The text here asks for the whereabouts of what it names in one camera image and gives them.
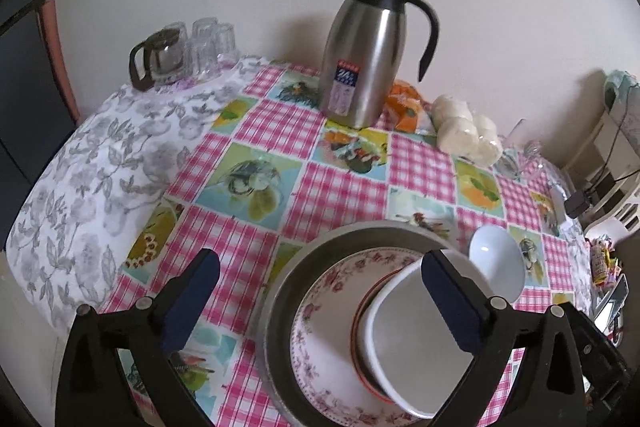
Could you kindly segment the white square bowl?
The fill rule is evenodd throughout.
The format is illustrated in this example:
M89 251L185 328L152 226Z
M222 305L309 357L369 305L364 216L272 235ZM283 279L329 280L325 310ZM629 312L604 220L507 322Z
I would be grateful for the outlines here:
M401 269L366 315L367 365L386 395L431 419L472 361L451 335L421 277L421 260Z

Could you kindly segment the small white bowl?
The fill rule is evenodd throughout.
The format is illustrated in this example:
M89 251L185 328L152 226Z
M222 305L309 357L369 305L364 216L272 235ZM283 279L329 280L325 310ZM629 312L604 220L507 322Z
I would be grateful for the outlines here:
M504 228L483 225L469 243L469 258L483 273L489 286L508 303L521 297L525 265L520 246Z

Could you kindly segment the large stainless steel plate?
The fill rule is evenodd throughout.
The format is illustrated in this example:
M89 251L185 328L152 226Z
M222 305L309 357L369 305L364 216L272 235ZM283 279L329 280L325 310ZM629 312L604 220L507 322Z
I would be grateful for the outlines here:
M456 269L472 279L485 295L491 293L485 277L468 257L435 233L398 221L369 221L346 225L304 246L272 283L257 322L256 357L269 398L293 426L339 426L321 416L296 384L290 357L295 312L306 292L335 262L369 248L404 248L421 257L440 249Z

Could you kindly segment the strawberry pattern bowl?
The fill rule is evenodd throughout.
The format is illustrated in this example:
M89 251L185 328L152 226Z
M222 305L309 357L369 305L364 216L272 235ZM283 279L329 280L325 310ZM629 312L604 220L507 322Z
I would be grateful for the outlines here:
M385 403L392 403L392 399L386 395L383 388L373 376L369 365L367 365L367 351L364 345L364 333L366 332L366 315L370 309L374 298L382 291L383 287L397 274L397 271L390 272L382 279L377 280L364 294L356 309L349 335L349 354L352 365L360 383L379 399Z

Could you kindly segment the floral rim round plate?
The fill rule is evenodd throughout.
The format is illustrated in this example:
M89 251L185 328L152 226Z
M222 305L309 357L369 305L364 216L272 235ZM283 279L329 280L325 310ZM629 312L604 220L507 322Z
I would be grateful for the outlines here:
M352 324L363 300L421 258L404 248L369 248L331 265L295 312L290 357L311 406L340 426L410 426L419 418L363 384L352 359Z

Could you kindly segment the candy packet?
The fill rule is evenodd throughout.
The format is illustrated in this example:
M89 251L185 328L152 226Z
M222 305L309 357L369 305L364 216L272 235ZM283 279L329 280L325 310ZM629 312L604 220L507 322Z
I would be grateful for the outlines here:
M589 244L593 284L601 291L606 291L613 287L622 275L620 259L615 256L613 241L606 234L590 239Z

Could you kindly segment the grey floral towel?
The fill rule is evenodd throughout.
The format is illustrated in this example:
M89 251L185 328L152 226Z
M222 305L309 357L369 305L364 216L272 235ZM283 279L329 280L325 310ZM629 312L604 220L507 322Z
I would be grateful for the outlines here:
M146 92L124 84L44 168L9 231L6 255L27 300L58 335L99 308L143 225L216 117L268 65L244 56L212 80Z

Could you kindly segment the black power adapter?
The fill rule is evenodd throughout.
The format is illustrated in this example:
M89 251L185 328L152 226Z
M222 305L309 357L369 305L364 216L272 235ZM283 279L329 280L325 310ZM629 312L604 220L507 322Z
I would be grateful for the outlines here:
M567 217L576 219L591 207L588 194L585 191L577 191L570 195L564 202L564 209Z

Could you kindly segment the white plastic basket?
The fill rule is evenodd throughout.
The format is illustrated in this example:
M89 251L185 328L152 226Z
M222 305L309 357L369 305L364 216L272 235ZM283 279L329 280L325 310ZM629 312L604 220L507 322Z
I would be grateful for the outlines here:
M639 79L624 70L606 77L603 113L564 167L584 193L578 217L587 234L624 237L639 228Z

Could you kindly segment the clear glass mug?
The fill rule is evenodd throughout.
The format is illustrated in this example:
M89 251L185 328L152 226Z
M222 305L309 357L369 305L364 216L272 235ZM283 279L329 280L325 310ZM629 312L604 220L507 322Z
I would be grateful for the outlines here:
M544 171L544 158L539 132L521 118L502 140L502 155L495 170L512 181L533 182Z

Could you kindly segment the bag of steamed buns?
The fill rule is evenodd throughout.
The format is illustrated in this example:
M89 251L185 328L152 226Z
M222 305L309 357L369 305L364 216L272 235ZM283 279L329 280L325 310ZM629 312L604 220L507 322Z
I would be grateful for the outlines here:
M442 153L468 158L482 167L495 165L502 156L496 124L474 113L465 101L441 95L432 104L431 116Z

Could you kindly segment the pink checkered tablecloth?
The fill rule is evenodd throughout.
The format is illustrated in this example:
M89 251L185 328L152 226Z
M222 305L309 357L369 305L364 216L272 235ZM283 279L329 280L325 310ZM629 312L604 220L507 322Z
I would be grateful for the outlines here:
M588 251L563 232L553 168L506 174L442 153L434 133L409 134L393 115L352 130L318 111L317 79L301 67L266 67L230 102L168 188L120 267L106 309L156 294L202 247L222 274L179 359L186 387L218 426L279 426L256 371L253 331L262 298L304 244L360 221L419 225L468 247L483 225L525 249L518 307L592 305Z

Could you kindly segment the orange snack packet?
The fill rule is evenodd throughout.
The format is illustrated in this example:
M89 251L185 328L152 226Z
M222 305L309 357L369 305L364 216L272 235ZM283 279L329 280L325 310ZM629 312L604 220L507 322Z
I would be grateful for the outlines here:
M427 115L423 100L412 84L395 80L387 95L385 107L396 131L419 133L425 129Z

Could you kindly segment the clear drinking glass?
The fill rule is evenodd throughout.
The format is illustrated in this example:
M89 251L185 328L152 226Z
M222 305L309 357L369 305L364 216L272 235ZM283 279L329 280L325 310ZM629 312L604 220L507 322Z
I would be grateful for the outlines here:
M191 68L194 77L209 80L219 76L218 52L216 48L216 17L196 20L191 31Z
M223 68L233 68L240 59L240 51L236 47L233 25L219 23L216 26L214 37L218 64Z

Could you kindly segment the stainless steel thermos jug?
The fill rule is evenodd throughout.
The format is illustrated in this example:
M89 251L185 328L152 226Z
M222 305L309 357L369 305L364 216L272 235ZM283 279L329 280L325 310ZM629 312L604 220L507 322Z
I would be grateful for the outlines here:
M326 118L352 129L378 122L404 54L408 4L421 10L431 27L418 65L418 79L423 79L440 31L431 5L424 0L344 0L320 69L319 108Z

